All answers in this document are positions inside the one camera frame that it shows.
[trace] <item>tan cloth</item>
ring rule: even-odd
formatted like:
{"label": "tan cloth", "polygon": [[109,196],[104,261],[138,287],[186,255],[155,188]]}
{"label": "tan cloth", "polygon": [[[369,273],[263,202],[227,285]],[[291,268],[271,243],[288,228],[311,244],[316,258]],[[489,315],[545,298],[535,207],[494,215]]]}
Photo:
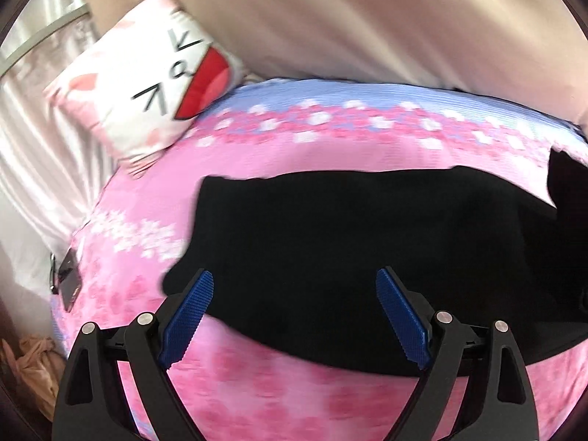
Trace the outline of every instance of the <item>tan cloth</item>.
{"label": "tan cloth", "polygon": [[16,358],[5,340],[2,348],[18,385],[25,385],[35,400],[39,411],[53,421],[55,402],[65,369],[65,360],[55,351],[51,338],[28,337],[21,340],[24,353]]}
{"label": "tan cloth", "polygon": [[[141,0],[88,0],[101,32]],[[253,72],[459,88],[588,128],[588,42],[562,0],[179,0]]]}

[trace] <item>black line print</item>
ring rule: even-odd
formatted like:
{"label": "black line print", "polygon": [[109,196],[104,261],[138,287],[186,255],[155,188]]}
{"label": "black line print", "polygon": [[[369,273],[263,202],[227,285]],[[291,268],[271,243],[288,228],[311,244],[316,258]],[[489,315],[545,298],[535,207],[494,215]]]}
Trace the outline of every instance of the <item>black line print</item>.
{"label": "black line print", "polygon": [[[180,71],[175,72],[176,68],[180,66]],[[192,73],[187,70],[187,63],[185,60],[176,61],[173,66],[169,69],[169,77],[172,79],[178,79],[180,76],[194,76],[196,73]]]}
{"label": "black line print", "polygon": [[136,95],[132,96],[131,99],[137,99],[138,97],[143,96],[144,94],[147,94],[150,91],[153,91],[153,94],[151,94],[149,101],[147,101],[147,105],[145,106],[145,109],[143,109],[143,113],[147,112],[147,110],[149,109],[149,107],[151,107],[151,104],[153,103],[153,99],[155,99],[155,96],[157,96],[159,110],[161,111],[161,115],[165,116],[168,113],[168,110],[165,106],[164,87],[161,83],[157,83],[156,85],[150,86],[147,89],[143,89],[140,93],[137,93]]}
{"label": "black line print", "polygon": [[182,35],[180,41],[178,41],[178,39],[176,38],[176,34],[173,32],[173,30],[168,30],[169,38],[171,39],[173,49],[175,49],[176,52],[182,51],[186,48],[190,48],[190,46],[194,46],[195,44],[202,43],[204,41],[204,40],[196,40],[195,42],[184,44],[184,40],[186,39],[187,34],[189,32],[190,31],[188,31],[188,30],[183,32],[183,35]]}

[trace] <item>silver bolt head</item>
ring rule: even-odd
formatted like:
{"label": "silver bolt head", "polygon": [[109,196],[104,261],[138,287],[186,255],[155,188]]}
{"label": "silver bolt head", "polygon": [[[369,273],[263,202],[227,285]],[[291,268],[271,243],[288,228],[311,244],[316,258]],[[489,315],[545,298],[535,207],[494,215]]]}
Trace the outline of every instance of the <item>silver bolt head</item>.
{"label": "silver bolt head", "polygon": [[96,329],[96,324],[93,322],[84,323],[82,326],[82,333],[84,335],[89,335]]}
{"label": "silver bolt head", "polygon": [[498,320],[494,326],[496,327],[496,330],[501,331],[502,333],[506,333],[507,331],[509,331],[509,326],[506,324],[506,322],[503,322],[502,320]]}
{"label": "silver bolt head", "polygon": [[151,323],[153,321],[153,314],[152,313],[142,313],[137,317],[137,323],[139,323],[139,325],[148,325],[149,323]]}
{"label": "silver bolt head", "polygon": [[451,323],[453,321],[453,317],[448,312],[439,312],[437,314],[437,320],[441,323]]}

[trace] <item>pink floral pattern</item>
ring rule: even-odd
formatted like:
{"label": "pink floral pattern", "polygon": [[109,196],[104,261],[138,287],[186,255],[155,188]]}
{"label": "pink floral pattern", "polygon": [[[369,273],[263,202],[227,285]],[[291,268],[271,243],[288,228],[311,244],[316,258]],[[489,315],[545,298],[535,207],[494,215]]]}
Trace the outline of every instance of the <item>pink floral pattern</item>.
{"label": "pink floral pattern", "polygon": [[[181,255],[194,196],[206,175],[271,177],[295,171],[445,169],[495,173],[545,200],[552,146],[581,161],[588,148],[537,131],[473,122],[455,109],[405,102],[384,110],[361,101],[289,110],[224,108],[198,123],[144,178],[118,172],[90,222],[75,235],[83,289],[72,312],[54,301],[67,349],[84,322],[106,328],[155,311],[162,275]],[[127,365],[123,384],[142,433],[154,438]],[[588,342],[528,367],[541,439],[564,421],[588,384]],[[416,379],[347,372],[263,347],[205,316],[183,361],[169,371],[209,441],[380,441]],[[458,379],[436,433],[446,436],[465,390]]]}

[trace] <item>black garment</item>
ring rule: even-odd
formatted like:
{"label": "black garment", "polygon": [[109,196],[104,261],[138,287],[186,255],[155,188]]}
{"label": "black garment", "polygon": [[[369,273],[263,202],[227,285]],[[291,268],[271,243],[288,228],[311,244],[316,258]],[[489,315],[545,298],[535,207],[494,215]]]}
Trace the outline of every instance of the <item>black garment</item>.
{"label": "black garment", "polygon": [[414,376],[376,299],[378,269],[463,323],[507,321],[530,364],[588,337],[566,250],[553,207],[471,168],[212,177],[163,285],[176,293],[206,268],[208,313],[244,335],[325,365]]}
{"label": "black garment", "polygon": [[[563,152],[552,151],[548,189],[557,207],[562,272],[568,286],[579,287],[580,309],[588,314],[588,168]],[[569,296],[572,302],[578,290]]]}

